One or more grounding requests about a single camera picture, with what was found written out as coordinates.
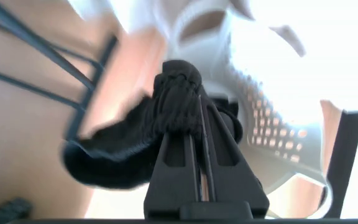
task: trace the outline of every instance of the metal rack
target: metal rack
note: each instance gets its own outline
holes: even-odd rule
[[[104,73],[104,68],[111,56],[111,52],[116,46],[117,38],[115,35],[108,40],[105,49],[103,50],[101,57],[98,61],[87,58],[83,55],[80,55],[74,51],[68,50],[64,47],[61,47],[57,44],[53,44],[36,33],[30,30],[23,22],[18,20],[14,15],[12,15],[8,10],[3,8],[0,5],[0,31],[7,32],[16,37],[22,39],[27,44],[33,46],[40,53],[44,54],[51,61],[55,62],[58,66],[68,72],[70,75],[75,77],[86,87],[85,93],[83,93],[81,102],[75,102],[63,96],[52,93],[51,91],[45,90],[43,88],[37,87],[30,83],[23,82],[21,80],[11,78],[5,74],[0,73],[0,81],[9,83],[11,85],[18,86],[29,90],[38,95],[50,98],[52,100],[61,102],[65,105],[71,106],[76,110],[76,113],[71,121],[71,124],[68,127],[68,130],[65,135],[67,141],[73,141],[77,135],[77,132],[80,128],[80,124],[84,118],[85,111],[88,109],[89,103],[92,99],[94,90],[98,86],[100,78]],[[72,65],[67,59],[65,59],[59,52],[63,52],[69,56],[82,60],[84,62],[90,63],[94,67],[93,76],[90,80],[83,73],[81,73],[74,65]]]

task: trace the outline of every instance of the black fabric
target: black fabric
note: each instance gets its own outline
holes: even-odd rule
[[[63,152],[67,171],[79,182],[107,188],[130,189],[148,182],[165,133],[190,133],[196,141],[201,139],[200,94],[205,90],[192,64],[164,62],[152,97],[144,97],[123,121],[96,131],[91,139],[68,142]],[[232,119],[231,132],[239,142],[238,105],[227,98],[214,101],[219,112]]]

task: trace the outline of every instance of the black metal rod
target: black metal rod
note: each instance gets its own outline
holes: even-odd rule
[[[0,31],[7,32],[7,33],[9,33],[9,34],[14,35],[8,28],[6,28],[6,27],[4,27],[4,26],[2,26],[2,25],[0,25]],[[94,66],[94,67],[95,67],[95,66],[100,66],[100,64],[99,64],[97,61],[95,61],[95,60],[92,60],[92,59],[90,59],[90,58],[88,58],[88,57],[85,57],[85,56],[83,56],[83,55],[81,55],[81,54],[79,54],[79,53],[76,53],[76,52],[72,51],[72,50],[68,50],[68,49],[66,49],[66,48],[64,48],[64,47],[61,47],[61,46],[59,46],[59,45],[57,45],[57,44],[54,44],[54,43],[52,43],[52,42],[49,42],[49,41],[47,41],[47,42],[48,42],[48,44],[51,45],[53,48],[55,48],[55,49],[57,49],[57,50],[59,50],[59,51],[65,53],[65,54],[67,54],[67,55],[70,55],[70,56],[72,56],[72,57],[74,57],[74,58],[77,58],[77,59],[79,59],[79,60],[82,60],[82,61],[84,61],[84,62],[89,62],[89,63],[92,64],[92,66]]]
[[[66,70],[70,75],[74,76],[78,81],[82,82],[82,84],[84,84],[88,89],[94,89],[94,86],[89,78],[82,74],[76,67],[74,67],[74,65],[62,57],[58,52],[52,49],[46,40],[33,33],[28,27],[26,27],[1,6],[0,21],[5,24],[5,26],[7,26],[14,35],[39,50],[62,69]]]
[[[95,86],[98,86],[98,83],[100,81],[100,78],[104,72],[104,67],[106,66],[110,56],[111,56],[111,52],[114,49],[114,47],[116,46],[117,43],[117,38],[115,36],[111,37],[111,39],[109,40],[106,49],[104,50],[104,52],[102,53],[101,59],[100,59],[100,64],[102,65],[102,67],[99,68],[95,68],[94,71],[94,75],[93,75],[93,84]],[[82,102],[81,102],[81,108],[82,110],[78,110],[76,115],[74,116],[70,127],[67,130],[65,139],[67,141],[72,141],[75,140],[77,132],[81,126],[82,120],[85,116],[85,111],[88,108],[88,105],[92,99],[94,91],[93,90],[87,90]]]
[[[68,98],[64,98],[64,97],[59,96],[57,94],[51,93],[51,92],[49,92],[47,90],[44,90],[44,89],[41,89],[39,87],[33,86],[33,85],[29,84],[29,83],[22,82],[20,80],[15,79],[15,78],[11,78],[11,77],[9,77],[7,75],[3,75],[1,73],[0,73],[0,80],[4,81],[6,83],[9,83],[9,84],[18,86],[20,88],[23,88],[25,90],[29,90],[29,91],[31,91],[33,93],[36,93],[36,94],[39,94],[41,96],[45,96],[45,97],[50,98],[52,100],[56,100],[58,102],[64,103],[64,104],[66,104],[68,106],[71,106],[73,108],[76,108],[76,109],[80,108],[79,103],[74,102],[74,101],[72,101],[72,100],[70,100]]]

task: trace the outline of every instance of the black cloth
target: black cloth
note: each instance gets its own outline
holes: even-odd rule
[[[91,139],[67,143],[63,152],[67,171],[83,184],[107,188],[130,189],[149,182],[165,133],[190,133],[201,140],[199,95],[207,97],[194,65],[184,60],[164,62],[152,97],[144,97],[124,120],[96,131]],[[231,119],[231,133],[239,142],[238,104],[227,98],[213,101]]]

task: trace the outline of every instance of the metal bar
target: metal bar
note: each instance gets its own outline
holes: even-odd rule
[[[107,46],[106,46],[106,50],[103,52],[102,56],[101,56],[101,59],[100,59],[100,64],[102,65],[102,67],[99,67],[99,68],[95,68],[95,71],[94,71],[94,75],[93,75],[93,85],[94,86],[98,86],[98,83],[100,81],[100,78],[101,78],[101,75],[103,74],[104,72],[104,67],[105,65],[107,64],[110,56],[111,56],[111,52],[112,50],[114,49],[114,47],[116,46],[116,43],[117,43],[117,38],[115,36],[113,36]],[[70,127],[68,128],[68,131],[66,133],[66,136],[65,136],[65,139],[67,141],[72,141],[72,140],[75,140],[76,138],[76,135],[77,135],[77,132],[81,126],[81,122],[84,118],[84,115],[85,115],[85,111],[86,109],[88,108],[88,105],[91,101],[91,98],[93,96],[93,90],[87,90],[84,97],[83,97],[83,100],[82,100],[82,103],[81,103],[81,108],[82,110],[78,110],[76,115],[74,116],[72,122],[71,122],[71,125]]]
[[[49,46],[48,42],[43,38],[37,36],[28,27],[16,19],[12,14],[0,6],[0,21],[5,24],[8,29],[18,36],[20,39],[26,41],[41,53],[43,53],[50,60],[66,70],[70,75],[74,76],[78,81],[82,82],[88,89],[93,90],[91,80],[82,74],[76,67],[74,67],[68,60],[62,57],[58,52]]]
[[[4,26],[2,26],[2,25],[0,25],[0,31],[7,32],[7,33],[9,33],[9,34],[14,35],[8,28],[6,28],[6,27],[4,27]],[[68,50],[68,49],[66,49],[66,48],[64,48],[64,47],[61,47],[61,46],[59,46],[59,45],[57,45],[57,44],[54,44],[54,43],[52,43],[52,42],[49,42],[49,41],[47,41],[47,42],[48,42],[48,44],[51,45],[53,48],[55,48],[55,49],[57,49],[57,50],[59,50],[59,51],[65,53],[65,54],[67,54],[67,55],[70,55],[70,56],[72,56],[72,57],[75,57],[75,58],[77,58],[77,59],[79,59],[79,60],[82,60],[82,61],[85,61],[85,62],[89,62],[89,63],[92,64],[92,66],[94,66],[94,67],[100,66],[100,64],[99,64],[97,61],[93,60],[93,59],[90,59],[90,58],[88,58],[88,57],[85,57],[85,56],[83,56],[83,55],[81,55],[81,54],[79,54],[79,53],[76,53],[76,52],[72,51],[72,50]]]
[[[9,84],[18,86],[20,88],[23,88],[25,90],[29,90],[29,91],[31,91],[33,93],[36,93],[36,94],[39,94],[41,96],[45,96],[45,97],[50,98],[52,100],[56,100],[58,102],[64,103],[64,104],[66,104],[68,106],[71,106],[73,108],[76,108],[76,109],[80,108],[80,104],[77,103],[77,102],[74,102],[74,101],[72,101],[72,100],[70,100],[68,98],[64,98],[62,96],[59,96],[57,94],[51,93],[51,92],[49,92],[47,90],[43,90],[43,89],[41,89],[39,87],[36,87],[36,86],[33,86],[33,85],[29,84],[29,83],[25,83],[25,82],[22,82],[20,80],[15,79],[15,78],[11,78],[11,77],[9,77],[7,75],[0,74],[0,80],[4,81],[6,83],[9,83]]]

